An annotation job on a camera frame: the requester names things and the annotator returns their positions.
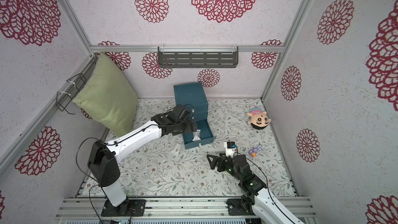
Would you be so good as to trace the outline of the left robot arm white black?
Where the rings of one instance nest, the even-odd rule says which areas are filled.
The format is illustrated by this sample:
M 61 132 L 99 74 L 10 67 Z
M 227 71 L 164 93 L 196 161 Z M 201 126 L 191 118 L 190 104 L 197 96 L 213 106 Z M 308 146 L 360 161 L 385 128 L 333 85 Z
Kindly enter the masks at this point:
M 126 195 L 120 181 L 120 163 L 153 140 L 169 134 L 194 133 L 197 129 L 192 110 L 176 105 L 120 138 L 108 142 L 96 141 L 89 155 L 88 168 L 107 198 L 100 216 L 142 216 L 145 201 L 135 202 Z

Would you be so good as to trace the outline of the teal drawer cabinet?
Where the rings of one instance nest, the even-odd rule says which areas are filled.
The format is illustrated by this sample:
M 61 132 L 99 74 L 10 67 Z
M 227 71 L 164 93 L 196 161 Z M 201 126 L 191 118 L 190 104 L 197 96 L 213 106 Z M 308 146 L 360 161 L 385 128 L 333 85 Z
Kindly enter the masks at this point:
M 194 110 L 196 120 L 206 120 L 208 117 L 208 100 L 201 83 L 189 83 L 174 86 L 175 102 Z

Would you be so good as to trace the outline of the teal bottom drawer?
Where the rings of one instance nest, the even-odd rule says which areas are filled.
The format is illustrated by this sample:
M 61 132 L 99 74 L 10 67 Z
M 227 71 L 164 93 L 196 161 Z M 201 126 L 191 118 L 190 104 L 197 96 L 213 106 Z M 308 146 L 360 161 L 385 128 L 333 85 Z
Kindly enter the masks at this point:
M 183 134 L 185 149 L 192 149 L 214 142 L 214 135 L 210 129 L 207 119 L 197 121 L 195 132 Z

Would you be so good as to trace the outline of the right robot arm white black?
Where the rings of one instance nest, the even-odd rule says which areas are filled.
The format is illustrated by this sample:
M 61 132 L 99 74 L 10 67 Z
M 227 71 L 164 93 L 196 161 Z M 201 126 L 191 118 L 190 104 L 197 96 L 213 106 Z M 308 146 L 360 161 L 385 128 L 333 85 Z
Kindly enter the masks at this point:
M 246 214 L 254 214 L 267 224 L 302 223 L 274 196 L 268 183 L 251 170 L 251 160 L 245 155 L 239 153 L 231 158 L 221 153 L 218 156 L 207 155 L 206 158 L 212 170 L 227 172 L 238 180 L 243 192 L 240 205 Z

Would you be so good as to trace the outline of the white cookie packet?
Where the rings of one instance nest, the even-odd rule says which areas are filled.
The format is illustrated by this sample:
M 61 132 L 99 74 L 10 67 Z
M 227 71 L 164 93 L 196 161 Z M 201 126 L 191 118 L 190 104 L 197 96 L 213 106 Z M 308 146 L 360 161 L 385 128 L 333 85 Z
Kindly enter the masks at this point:
M 201 135 L 201 130 L 200 130 L 200 129 L 197 129 L 197 130 L 194 132 L 194 134 L 193 134 L 193 139 L 192 139 L 192 141 L 193 141 L 193 142 L 201 141 L 200 135 Z
M 176 145 L 174 146 L 174 148 L 170 151 L 170 153 L 171 153 L 173 156 L 176 157 L 176 156 L 179 155 L 180 149 L 181 149 L 181 145 L 180 145 L 180 144 L 176 144 Z

